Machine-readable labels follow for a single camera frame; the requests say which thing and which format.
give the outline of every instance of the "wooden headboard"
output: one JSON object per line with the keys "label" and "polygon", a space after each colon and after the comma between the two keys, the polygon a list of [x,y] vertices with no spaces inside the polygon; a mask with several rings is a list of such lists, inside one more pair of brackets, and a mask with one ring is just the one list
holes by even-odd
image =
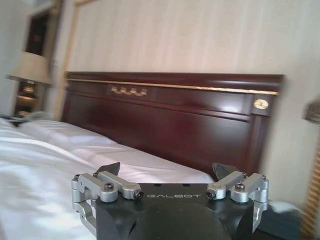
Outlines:
{"label": "wooden headboard", "polygon": [[282,75],[68,72],[62,121],[212,175],[258,170]]}

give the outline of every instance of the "beige striped wallpaper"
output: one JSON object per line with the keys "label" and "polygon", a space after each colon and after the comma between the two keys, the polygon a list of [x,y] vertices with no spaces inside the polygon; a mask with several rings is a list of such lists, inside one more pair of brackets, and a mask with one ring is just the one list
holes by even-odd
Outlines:
{"label": "beige striped wallpaper", "polygon": [[[57,40],[52,112],[70,2]],[[95,0],[79,8],[67,69],[285,74],[261,171],[270,178],[272,199],[302,206],[318,133],[302,112],[320,92],[319,13],[320,0]]]}

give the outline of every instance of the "lampshade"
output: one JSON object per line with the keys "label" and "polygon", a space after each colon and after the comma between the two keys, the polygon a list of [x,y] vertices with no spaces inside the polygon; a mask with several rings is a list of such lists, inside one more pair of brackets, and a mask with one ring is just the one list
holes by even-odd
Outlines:
{"label": "lampshade", "polygon": [[306,106],[304,119],[320,124],[320,96]]}
{"label": "lampshade", "polygon": [[51,84],[48,66],[48,61],[45,57],[29,52],[23,52],[19,66],[8,74],[7,78],[18,81],[25,80],[42,84]]}

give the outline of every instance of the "metal bracket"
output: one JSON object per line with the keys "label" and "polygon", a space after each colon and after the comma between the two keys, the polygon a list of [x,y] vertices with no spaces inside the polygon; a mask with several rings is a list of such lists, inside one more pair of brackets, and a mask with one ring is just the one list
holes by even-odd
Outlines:
{"label": "metal bracket", "polygon": [[206,195],[212,200],[224,199],[229,190],[230,198],[236,203],[246,203],[249,198],[254,201],[254,232],[261,222],[262,212],[268,209],[269,180],[261,174],[247,177],[245,173],[234,171],[220,181],[208,184]]}
{"label": "metal bracket", "polygon": [[97,236],[97,224],[92,207],[100,197],[102,202],[110,203],[118,199],[118,191],[128,200],[141,199],[144,193],[138,183],[125,181],[108,171],[78,174],[71,181],[72,207],[80,214],[82,224]]}
{"label": "metal bracket", "polygon": [[246,203],[249,198],[259,203],[267,203],[269,196],[269,180],[258,173],[247,177],[231,189],[230,197],[236,203]]}
{"label": "metal bracket", "polygon": [[206,196],[212,200],[224,199],[226,192],[236,183],[242,182],[245,177],[243,172],[234,171],[220,181],[208,184]]}

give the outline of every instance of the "white pillow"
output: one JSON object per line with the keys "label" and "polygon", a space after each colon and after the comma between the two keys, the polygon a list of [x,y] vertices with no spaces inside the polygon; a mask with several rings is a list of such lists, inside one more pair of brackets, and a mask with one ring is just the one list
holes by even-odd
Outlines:
{"label": "white pillow", "polygon": [[60,121],[25,122],[19,125],[19,130],[36,140],[50,143],[67,151],[87,146],[103,147],[115,143],[98,133]]}

